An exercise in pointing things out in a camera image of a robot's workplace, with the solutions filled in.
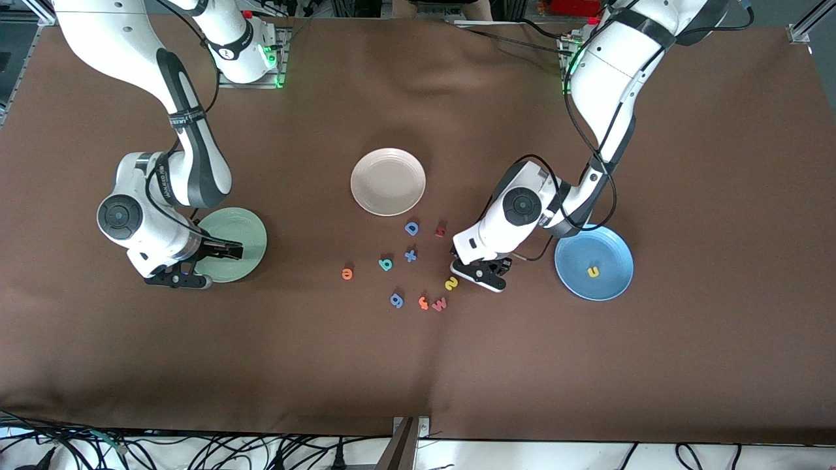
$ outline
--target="red object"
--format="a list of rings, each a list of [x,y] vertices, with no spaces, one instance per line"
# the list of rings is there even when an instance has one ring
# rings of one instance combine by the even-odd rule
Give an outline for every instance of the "red object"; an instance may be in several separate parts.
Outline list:
[[[445,299],[445,298],[443,298],[443,297],[442,297],[442,298],[440,298],[440,299],[438,299],[438,301],[437,301],[437,302],[435,302],[435,303],[432,305],[432,308],[433,308],[433,309],[435,309],[436,311],[441,312],[443,309],[446,309],[446,308],[447,308],[447,299]]]
[[[552,0],[552,13],[558,15],[593,17],[600,9],[600,0]]]

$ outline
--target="blue plate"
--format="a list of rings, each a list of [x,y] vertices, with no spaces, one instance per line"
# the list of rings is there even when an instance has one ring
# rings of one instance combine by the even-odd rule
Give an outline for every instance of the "blue plate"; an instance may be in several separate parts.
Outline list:
[[[615,299],[633,279],[633,255],[627,243],[607,227],[559,240],[554,267],[566,287],[587,300]]]

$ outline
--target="white plate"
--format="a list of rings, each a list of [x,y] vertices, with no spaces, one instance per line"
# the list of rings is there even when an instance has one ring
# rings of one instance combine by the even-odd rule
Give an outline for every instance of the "white plate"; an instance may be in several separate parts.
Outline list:
[[[215,238],[239,242],[244,247],[241,259],[206,257],[195,264],[195,271],[212,282],[230,283],[250,274],[267,251],[267,229],[257,215],[240,207],[224,207],[198,223]]]
[[[421,163],[400,149],[379,149],[357,162],[351,172],[351,194],[376,216],[409,211],[424,195],[426,175]]]

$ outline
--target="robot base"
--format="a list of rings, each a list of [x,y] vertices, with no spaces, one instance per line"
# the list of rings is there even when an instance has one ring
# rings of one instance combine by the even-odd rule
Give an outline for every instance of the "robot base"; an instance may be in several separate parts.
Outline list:
[[[460,259],[450,263],[450,270],[463,278],[493,292],[505,290],[505,279],[502,276],[511,268],[511,259],[493,259],[491,261],[476,261],[464,264]]]
[[[264,60],[268,64],[269,69],[260,79],[254,80],[250,83],[236,83],[228,79],[223,74],[222,67],[224,60],[217,57],[214,53],[212,57],[220,72],[218,77],[218,86],[221,88],[245,88],[245,89],[271,89],[282,88],[284,80],[288,72],[288,60],[290,58],[290,38],[293,36],[293,28],[276,27],[271,23],[265,23],[259,18],[250,18],[248,20],[253,24],[256,31],[256,37],[261,37],[258,41],[258,47],[265,48],[275,44],[276,50],[264,50]]]

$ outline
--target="wire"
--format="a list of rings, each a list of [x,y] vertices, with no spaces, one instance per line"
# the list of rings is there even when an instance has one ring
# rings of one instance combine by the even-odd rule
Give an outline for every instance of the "wire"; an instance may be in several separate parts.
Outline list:
[[[246,447],[249,447],[253,442],[259,441],[259,440],[262,442],[261,446],[246,448]],[[223,467],[224,463],[230,462],[231,460],[235,460],[234,456],[237,455],[240,452],[254,451],[254,450],[259,449],[261,447],[266,447],[267,445],[268,445],[268,443],[264,440],[264,436],[256,437],[256,438],[252,439],[250,442],[246,442],[245,444],[241,445],[239,448],[233,449],[232,453],[229,454],[229,456],[226,459],[224,459],[224,460],[220,461],[218,464],[212,466],[212,468],[213,469],[219,469],[219,468]]]
[[[627,452],[627,457],[624,458],[624,462],[619,467],[619,470],[625,470],[627,468],[627,464],[630,463],[630,457],[633,457],[633,452],[639,446],[638,442],[633,442],[633,447],[630,448],[630,451]]]
[[[183,222],[181,222],[181,221],[177,220],[177,219],[176,219],[174,216],[172,216],[170,213],[168,213],[168,212],[166,212],[166,211],[163,211],[163,210],[162,210],[162,208],[161,208],[160,206],[157,206],[156,201],[154,201],[154,199],[151,197],[151,191],[150,191],[151,179],[153,179],[153,177],[154,177],[155,175],[156,175],[156,167],[154,167],[154,169],[153,169],[153,170],[151,170],[151,173],[149,173],[149,174],[148,174],[148,177],[147,177],[147,179],[145,180],[145,197],[147,197],[147,198],[148,198],[148,202],[150,202],[150,203],[151,203],[151,205],[152,205],[152,206],[154,206],[154,208],[155,208],[155,209],[156,209],[156,210],[157,210],[160,214],[162,214],[162,215],[164,215],[164,216],[166,216],[166,217],[170,218],[173,222],[177,223],[177,224],[178,224],[178,225],[180,225],[181,227],[184,227],[184,228],[185,228],[186,230],[188,230],[189,232],[192,232],[192,233],[194,233],[195,235],[197,235],[197,236],[199,236],[199,237],[205,238],[206,240],[211,240],[211,241],[213,241],[213,242],[215,242],[215,243],[229,244],[229,245],[232,245],[233,247],[242,247],[242,246],[243,246],[243,245],[242,245],[242,244],[240,244],[239,242],[233,242],[232,240],[224,240],[223,238],[215,238],[215,237],[212,237],[211,235],[208,235],[208,234],[206,234],[206,233],[199,232],[199,231],[197,231],[195,228],[193,228],[193,227],[191,227],[191,226],[189,226],[189,225],[187,225],[187,224],[185,224],[185,223],[183,223]]]
[[[177,15],[177,17],[180,20],[182,20],[183,23],[185,23],[189,26],[189,29],[195,34],[195,36],[200,38],[201,42],[203,42],[203,37],[201,36],[201,34],[197,32],[197,30],[195,29],[194,26],[191,26],[191,23],[189,23],[189,21],[187,19],[183,18],[183,15],[179,14],[174,8],[169,7],[168,3],[165,3],[162,0],[156,0],[156,2],[159,3],[160,5],[162,5],[166,10],[168,10],[168,11],[174,13],[175,15]]]
[[[543,36],[545,36],[547,38],[557,39],[558,41],[561,39],[560,34],[550,33],[549,31],[546,31],[545,29],[540,28],[534,21],[531,21],[529,19],[519,18],[519,19],[513,20],[513,22],[515,22],[515,23],[525,23],[528,26],[531,26],[532,28],[537,30],[538,33],[542,34]]]
[[[62,435],[62,434],[59,434],[59,433],[55,432],[53,429],[50,429],[50,427],[35,426],[35,425],[33,424],[33,422],[32,422],[32,421],[29,421],[29,420],[24,419],[24,418],[22,418],[22,417],[20,417],[20,416],[14,415],[14,414],[12,414],[12,413],[10,413],[10,412],[8,412],[8,411],[0,411],[0,412],[2,412],[2,413],[4,413],[4,414],[7,414],[7,415],[9,415],[9,416],[11,416],[11,417],[13,417],[13,418],[17,419],[18,421],[20,421],[21,423],[25,424],[27,427],[29,427],[29,428],[30,428],[30,429],[32,429],[33,431],[36,431],[37,433],[39,433],[39,434],[41,434],[41,435],[43,435],[43,436],[49,437],[49,438],[51,438],[51,439],[53,439],[53,440],[57,441],[57,442],[58,442],[58,443],[60,443],[62,446],[66,447],[66,448],[67,448],[67,450],[68,450],[71,454],[73,454],[73,456],[74,456],[74,457],[75,457],[75,459],[76,459],[76,463],[77,463],[77,464],[79,464],[79,460],[80,460],[80,461],[84,464],[84,466],[87,468],[87,470],[94,470],[94,469],[93,469],[93,466],[92,466],[92,465],[90,465],[90,462],[87,460],[87,458],[86,458],[86,457],[84,457],[84,454],[83,454],[83,453],[81,453],[81,452],[79,451],[79,449],[77,449],[77,448],[76,448],[73,444],[71,444],[71,443],[70,443],[70,442],[69,442],[69,441],[65,438],[65,435]]]
[[[529,261],[531,263],[533,263],[535,261],[540,261],[540,259],[543,258],[543,255],[546,254],[546,250],[548,250],[548,245],[552,244],[552,240],[554,240],[554,235],[552,235],[551,237],[548,238],[548,241],[546,242],[546,246],[543,247],[543,251],[540,252],[540,254],[536,258],[526,258],[522,254],[519,254],[519,253],[516,253],[516,252],[511,253],[511,255],[515,258],[521,259],[522,261]]]
[[[572,53],[567,51],[567,50],[547,48],[547,47],[541,46],[539,44],[526,43],[525,41],[518,41],[516,39],[506,38],[504,36],[497,36],[496,34],[485,33],[484,31],[476,31],[476,30],[470,29],[470,28],[466,28],[466,30],[470,31],[471,33],[474,33],[474,34],[479,34],[481,36],[486,36],[488,38],[496,39],[497,41],[504,41],[506,43],[513,43],[513,44],[517,44],[517,45],[520,45],[520,46],[525,46],[527,48],[539,49],[539,50],[543,50],[543,51],[547,51],[547,52],[554,52],[555,54],[572,55]]]
[[[742,444],[735,445],[737,446],[737,451],[734,454],[734,459],[731,461],[731,470],[737,470],[737,461],[740,460],[740,454],[741,452],[743,452]],[[694,463],[696,464],[696,470],[702,470],[702,463],[700,462],[700,459],[696,457],[696,452],[694,452],[694,449],[691,448],[690,445],[684,442],[680,442],[679,444],[676,444],[676,447],[674,447],[674,452],[676,452],[676,460],[680,461],[682,467],[685,467],[688,470],[695,470],[693,467],[685,463],[685,460],[682,459],[682,455],[680,454],[680,449],[682,448],[685,448],[691,454],[691,458],[694,459]]]
[[[230,438],[229,438],[229,439],[227,439],[227,441],[226,441],[226,442],[224,442],[223,444],[228,444],[228,443],[230,443],[230,442],[234,441],[235,439],[236,439],[236,437],[230,437]],[[191,460],[191,463],[189,464],[189,467],[187,467],[187,468],[191,470],[191,469],[192,469],[192,465],[195,463],[195,461],[196,461],[196,460],[197,460],[197,458],[200,456],[200,454],[202,454],[202,453],[203,453],[203,450],[204,450],[204,449],[206,449],[206,455],[205,455],[205,456],[203,456],[203,459],[202,459],[202,460],[201,460],[201,461],[197,464],[197,466],[196,466],[196,467],[194,467],[195,469],[198,469],[198,468],[203,468],[203,466],[205,466],[205,465],[206,465],[206,462],[208,462],[209,457],[210,457],[213,453],[215,453],[215,452],[217,452],[217,451],[219,451],[219,450],[221,450],[221,449],[223,449],[223,448],[225,447],[225,446],[223,446],[223,445],[220,445],[220,444],[221,444],[221,442],[220,442],[220,441],[218,441],[217,443],[219,444],[219,445],[218,445],[218,447],[215,447],[215,450],[210,450],[210,449],[212,449],[212,444],[213,444],[213,442],[212,442],[212,441],[209,441],[209,443],[208,443],[208,444],[206,444],[206,446],[205,446],[205,447],[203,447],[203,449],[201,449],[201,450],[197,453],[197,455],[195,455],[195,457]]]
[[[130,450],[130,445],[131,444],[137,446],[142,451],[142,453],[145,454],[145,458],[148,459],[148,463],[150,465],[145,465],[145,463],[142,462],[142,460],[134,453],[134,451]],[[154,463],[154,459],[151,458],[151,455],[148,453],[148,451],[146,451],[146,449],[142,446],[142,444],[139,444],[138,442],[135,442],[135,441],[126,441],[125,442],[125,449],[128,450],[128,453],[134,458],[134,460],[139,462],[141,466],[147,468],[148,470],[157,470],[156,464]]]
[[[173,446],[174,444],[179,444],[181,442],[188,441],[189,439],[201,439],[201,438],[202,439],[207,439],[207,440],[209,439],[208,437],[189,436],[189,437],[183,437],[182,439],[179,439],[179,440],[173,441],[173,442],[155,442],[155,441],[152,441],[151,439],[141,438],[141,439],[133,439],[131,441],[125,441],[125,443],[133,444],[133,443],[137,443],[137,442],[148,442],[149,444],[154,444],[155,446]]]
[[[326,455],[328,455],[328,453],[327,453],[327,452],[322,452],[322,455],[320,455],[319,457],[317,457],[317,458],[316,458],[316,460],[314,460],[313,462],[311,462],[311,464],[310,464],[310,465],[308,465],[308,470],[311,470],[311,468],[314,468],[314,465],[316,465],[317,463],[319,463],[319,461],[320,461],[320,460],[322,460],[322,459],[323,459],[323,457],[325,457]]]
[[[16,445],[16,444],[19,444],[20,442],[26,441],[27,439],[31,439],[31,438],[32,438],[32,437],[34,437],[34,436],[26,436],[26,437],[25,437],[25,436],[15,436],[15,437],[17,438],[17,441],[12,442],[11,444],[9,444],[9,445],[7,445],[6,447],[4,447],[3,449],[0,449],[0,454],[2,454],[2,453],[4,453],[4,452],[6,452],[6,449],[10,448],[11,446],[14,446],[14,445]]]
[[[107,458],[107,454],[109,454],[110,451],[112,451],[112,450],[113,450],[112,447],[108,447],[108,449],[106,451],[104,451],[104,455],[102,455],[101,459],[99,459],[99,465],[96,465],[96,468],[102,468],[102,466],[105,464],[105,459]]]
[[[367,440],[369,440],[369,439],[376,439],[376,438],[377,438],[377,437],[357,437],[356,439],[350,439],[350,440],[342,441],[341,443],[334,444],[333,446],[328,446],[328,447],[325,447],[325,448],[323,448],[321,451],[314,452],[314,453],[312,453],[311,455],[307,456],[306,458],[304,458],[304,459],[300,460],[299,462],[297,462],[297,463],[296,463],[296,465],[293,465],[293,466],[292,466],[291,468],[289,468],[288,470],[295,470],[296,468],[299,468],[299,467],[300,467],[303,463],[307,462],[308,460],[310,460],[310,459],[312,459],[312,458],[314,458],[314,457],[317,457],[317,456],[318,456],[318,455],[320,455],[320,454],[325,455],[325,454],[327,454],[327,453],[328,453],[328,451],[330,451],[331,449],[335,449],[337,446],[340,446],[340,445],[347,445],[347,444],[350,444],[350,443],[352,443],[352,442],[367,441]]]
[[[301,437],[301,438],[303,439],[303,440],[301,440],[301,441],[297,441],[297,440],[293,439],[292,437],[289,437],[289,438],[288,438],[288,440],[289,440],[290,442],[295,442],[295,443],[297,443],[297,444],[298,444],[298,445],[297,445],[297,448],[302,447],[302,446],[305,446],[305,447],[310,447],[310,448],[312,448],[312,449],[319,449],[319,450],[322,450],[322,449],[327,448],[327,447],[322,447],[322,446],[315,446],[314,444],[308,444],[308,442],[310,442],[310,441],[312,441],[312,440],[314,439],[314,438],[313,438],[313,437],[311,437],[311,436],[303,436],[303,437]]]
[[[249,463],[249,466],[250,466],[250,469],[249,469],[249,470],[252,470],[252,459],[251,459],[251,458],[250,458],[247,454],[236,455],[236,456],[235,456],[235,457],[233,457],[231,460],[237,460],[237,459],[239,459],[239,458],[245,458],[245,459],[247,459],[247,463]]]
[[[752,7],[746,7],[746,11],[749,13],[749,21],[746,24],[743,24],[741,26],[714,26],[714,27],[707,27],[707,28],[697,28],[697,29],[692,29],[690,31],[685,31],[683,33],[680,33],[678,38],[681,38],[683,36],[687,36],[687,35],[693,34],[693,33],[711,33],[711,32],[714,32],[714,31],[742,31],[746,28],[749,28],[750,26],[752,26],[753,23],[755,23],[755,10],[753,10]]]

